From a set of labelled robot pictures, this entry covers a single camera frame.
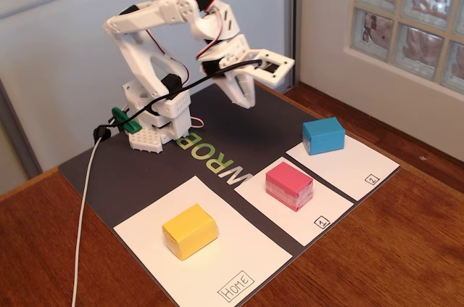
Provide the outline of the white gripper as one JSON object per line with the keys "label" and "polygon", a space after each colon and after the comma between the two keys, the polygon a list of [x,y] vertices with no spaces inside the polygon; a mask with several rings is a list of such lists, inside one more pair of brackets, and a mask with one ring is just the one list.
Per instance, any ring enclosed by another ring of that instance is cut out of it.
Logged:
{"label": "white gripper", "polygon": [[[244,61],[250,48],[243,34],[211,46],[199,58],[202,75],[215,74],[220,69]],[[215,84],[233,104],[245,109],[255,106],[254,79],[243,72],[227,72],[215,77]]]}

